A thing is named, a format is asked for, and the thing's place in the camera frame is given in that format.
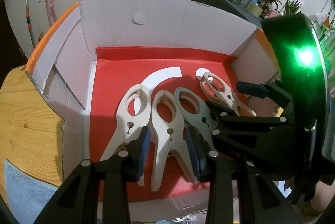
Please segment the person right hand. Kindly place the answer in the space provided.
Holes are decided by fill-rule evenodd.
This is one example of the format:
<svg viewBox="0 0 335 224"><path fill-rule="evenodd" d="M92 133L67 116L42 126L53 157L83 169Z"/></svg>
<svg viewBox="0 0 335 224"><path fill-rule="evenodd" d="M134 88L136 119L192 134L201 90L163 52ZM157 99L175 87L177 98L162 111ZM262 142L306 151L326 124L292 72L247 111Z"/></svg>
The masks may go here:
<svg viewBox="0 0 335 224"><path fill-rule="evenodd" d="M332 185L318 182L315 196L302 210L303 215L311 216L322 213L330 204L335 192L335 182Z"/></svg>

